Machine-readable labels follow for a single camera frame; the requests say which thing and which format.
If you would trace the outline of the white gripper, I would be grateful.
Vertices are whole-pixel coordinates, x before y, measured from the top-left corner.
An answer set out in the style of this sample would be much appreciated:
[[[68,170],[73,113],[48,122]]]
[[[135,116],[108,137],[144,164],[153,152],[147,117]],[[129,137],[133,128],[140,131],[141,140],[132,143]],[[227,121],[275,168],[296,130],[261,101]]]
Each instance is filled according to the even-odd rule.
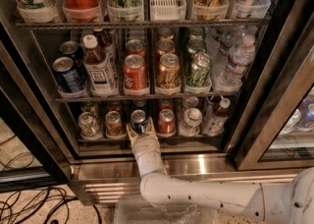
[[[149,136],[139,137],[131,126],[127,126],[127,134],[139,174],[141,177],[151,173],[165,174],[166,168],[161,156],[160,143],[156,139],[156,130],[151,117],[148,118],[147,131]]]

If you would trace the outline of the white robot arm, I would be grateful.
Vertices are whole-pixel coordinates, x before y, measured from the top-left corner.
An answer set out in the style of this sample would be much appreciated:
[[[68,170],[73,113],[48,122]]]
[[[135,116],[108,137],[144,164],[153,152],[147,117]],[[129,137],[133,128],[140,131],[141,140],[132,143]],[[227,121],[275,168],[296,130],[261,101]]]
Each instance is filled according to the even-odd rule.
[[[314,169],[289,183],[218,183],[169,176],[152,122],[142,135],[126,126],[140,174],[140,193],[154,206],[191,203],[268,224],[314,223]]]

